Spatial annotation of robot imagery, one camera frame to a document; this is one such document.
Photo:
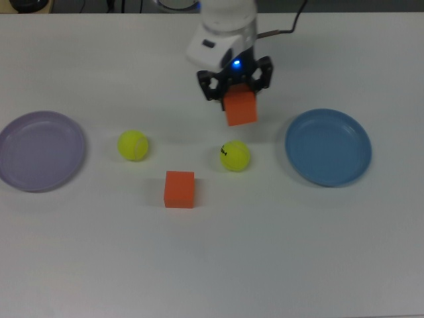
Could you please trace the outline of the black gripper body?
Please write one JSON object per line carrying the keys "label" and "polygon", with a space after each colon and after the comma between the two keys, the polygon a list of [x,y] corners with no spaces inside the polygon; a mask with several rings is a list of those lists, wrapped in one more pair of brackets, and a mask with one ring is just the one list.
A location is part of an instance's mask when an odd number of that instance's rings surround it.
{"label": "black gripper body", "polygon": [[218,82],[220,85],[242,83],[249,80],[256,69],[254,47],[251,46],[225,65],[222,71],[218,73]]}

